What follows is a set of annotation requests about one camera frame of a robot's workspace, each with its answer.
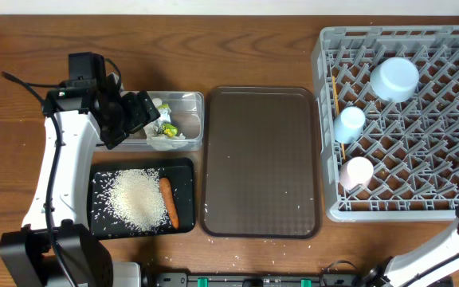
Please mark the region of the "green and silver wrapper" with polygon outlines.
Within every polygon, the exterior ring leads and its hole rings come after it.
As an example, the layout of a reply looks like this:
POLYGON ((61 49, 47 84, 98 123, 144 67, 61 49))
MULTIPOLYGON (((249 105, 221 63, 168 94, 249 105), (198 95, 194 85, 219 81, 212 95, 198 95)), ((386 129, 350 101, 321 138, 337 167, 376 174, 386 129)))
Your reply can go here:
POLYGON ((153 131, 156 135, 165 135, 168 138, 177 136, 178 129, 172 124, 171 109, 169 104, 158 106, 159 118, 153 123, 153 131))

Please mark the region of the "white paper napkin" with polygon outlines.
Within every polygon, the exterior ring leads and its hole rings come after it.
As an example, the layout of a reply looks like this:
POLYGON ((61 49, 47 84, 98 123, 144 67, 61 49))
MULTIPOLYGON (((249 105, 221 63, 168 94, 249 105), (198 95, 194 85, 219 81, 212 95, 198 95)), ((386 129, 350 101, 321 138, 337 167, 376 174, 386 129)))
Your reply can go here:
MULTIPOLYGON (((153 98, 152 101, 156 108, 158 108, 161 104, 166 104, 159 98, 153 98)), ((179 129, 177 136, 174 136, 173 138, 168 138, 165 135, 156 135, 152 128, 154 122, 155 121, 146 125, 143 130, 145 131, 148 144, 156 151, 170 151, 186 145, 186 143, 183 142, 186 137, 179 132, 179 129)))

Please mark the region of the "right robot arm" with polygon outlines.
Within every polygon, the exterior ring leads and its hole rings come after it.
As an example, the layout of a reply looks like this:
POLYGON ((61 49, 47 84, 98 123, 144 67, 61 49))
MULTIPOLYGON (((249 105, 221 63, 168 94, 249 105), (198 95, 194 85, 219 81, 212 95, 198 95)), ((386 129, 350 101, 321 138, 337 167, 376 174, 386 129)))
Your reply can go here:
POLYGON ((459 205, 440 234, 407 254, 387 258, 354 286, 428 286, 459 270, 459 205))

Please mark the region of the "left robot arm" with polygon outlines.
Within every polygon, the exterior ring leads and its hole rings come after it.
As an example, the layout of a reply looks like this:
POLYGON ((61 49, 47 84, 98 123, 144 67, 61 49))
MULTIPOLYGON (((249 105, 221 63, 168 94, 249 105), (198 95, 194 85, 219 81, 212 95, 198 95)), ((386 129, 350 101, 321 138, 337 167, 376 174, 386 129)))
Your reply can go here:
POLYGON ((116 262, 88 224, 88 182, 97 145, 113 149, 160 117, 147 92, 124 92, 119 70, 93 52, 69 54, 69 78, 35 85, 3 73, 37 98, 45 151, 37 189, 19 231, 4 233, 0 256, 18 286, 141 286, 140 264, 116 262))

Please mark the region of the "orange carrot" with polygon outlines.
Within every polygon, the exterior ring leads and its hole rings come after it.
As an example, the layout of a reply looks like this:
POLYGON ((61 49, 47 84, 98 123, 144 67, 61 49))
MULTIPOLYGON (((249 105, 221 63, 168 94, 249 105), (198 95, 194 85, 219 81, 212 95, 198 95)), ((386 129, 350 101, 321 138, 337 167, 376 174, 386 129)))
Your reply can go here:
POLYGON ((159 189, 161 191, 164 205, 167 209, 168 216, 171 220, 171 225, 175 228, 179 228, 179 217, 175 207, 175 201, 173 192, 171 189, 171 183, 168 178, 161 178, 159 180, 159 189))

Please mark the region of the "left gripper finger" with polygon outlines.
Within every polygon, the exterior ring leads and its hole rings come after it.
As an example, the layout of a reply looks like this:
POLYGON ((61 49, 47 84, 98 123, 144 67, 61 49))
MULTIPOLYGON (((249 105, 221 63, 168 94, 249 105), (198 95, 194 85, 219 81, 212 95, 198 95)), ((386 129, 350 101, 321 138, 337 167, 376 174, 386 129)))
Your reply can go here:
POLYGON ((136 93, 127 92, 122 97, 122 105, 127 117, 126 129, 130 134, 134 134, 143 127, 144 114, 142 102, 136 93))
POLYGON ((136 94, 138 105, 136 112, 136 130, 144 128, 149 123, 160 117, 159 110, 153 104, 152 99, 146 91, 140 91, 136 94))

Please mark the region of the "white rice pile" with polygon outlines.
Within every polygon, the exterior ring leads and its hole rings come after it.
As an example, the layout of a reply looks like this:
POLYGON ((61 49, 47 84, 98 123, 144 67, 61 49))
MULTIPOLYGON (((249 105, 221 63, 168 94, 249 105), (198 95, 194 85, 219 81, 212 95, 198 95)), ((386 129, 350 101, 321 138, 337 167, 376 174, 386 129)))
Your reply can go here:
POLYGON ((154 168, 97 172, 92 180, 92 228, 137 234, 169 223, 154 168))

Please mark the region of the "pink cup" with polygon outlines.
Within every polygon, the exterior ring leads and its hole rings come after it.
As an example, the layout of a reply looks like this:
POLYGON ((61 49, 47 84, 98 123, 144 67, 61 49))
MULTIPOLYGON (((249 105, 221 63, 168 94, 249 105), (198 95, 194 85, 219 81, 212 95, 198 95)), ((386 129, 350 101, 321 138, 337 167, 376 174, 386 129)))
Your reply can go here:
POLYGON ((351 190, 358 185, 366 186, 372 179, 374 167, 369 159, 355 157, 348 160, 339 169, 339 183, 343 188, 351 190))

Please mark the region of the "wooden chopstick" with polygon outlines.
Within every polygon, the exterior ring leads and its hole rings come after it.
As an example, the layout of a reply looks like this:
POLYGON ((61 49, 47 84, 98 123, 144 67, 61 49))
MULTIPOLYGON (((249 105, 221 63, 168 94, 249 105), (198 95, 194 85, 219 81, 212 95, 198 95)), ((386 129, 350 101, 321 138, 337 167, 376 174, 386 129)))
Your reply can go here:
POLYGON ((341 152, 342 152, 342 158, 343 160, 346 160, 346 149, 345 149, 344 143, 341 143, 340 147, 341 147, 341 152))
POLYGON ((332 85, 332 91, 333 91, 333 97, 334 97, 334 106, 335 106, 335 117, 337 118, 340 114, 340 109, 339 109, 339 95, 337 92, 337 83, 336 83, 336 78, 334 76, 331 76, 331 85, 332 85))

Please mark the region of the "light blue bowl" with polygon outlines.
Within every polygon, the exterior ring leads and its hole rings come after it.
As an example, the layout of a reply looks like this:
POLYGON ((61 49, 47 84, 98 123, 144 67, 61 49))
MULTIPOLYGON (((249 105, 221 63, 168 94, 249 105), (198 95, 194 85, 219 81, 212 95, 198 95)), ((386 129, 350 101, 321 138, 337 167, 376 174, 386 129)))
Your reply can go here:
POLYGON ((392 57, 373 70, 370 85, 382 100, 401 103, 414 96, 419 79, 420 73, 411 61, 392 57))

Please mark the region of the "light blue cup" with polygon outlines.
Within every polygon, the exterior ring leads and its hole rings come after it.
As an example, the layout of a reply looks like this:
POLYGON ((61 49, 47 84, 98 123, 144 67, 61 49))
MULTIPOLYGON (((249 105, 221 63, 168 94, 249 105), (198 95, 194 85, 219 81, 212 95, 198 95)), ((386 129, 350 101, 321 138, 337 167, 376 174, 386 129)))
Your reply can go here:
POLYGON ((334 120, 335 141, 351 144, 359 139, 365 124, 365 114, 358 107, 345 108, 334 120))

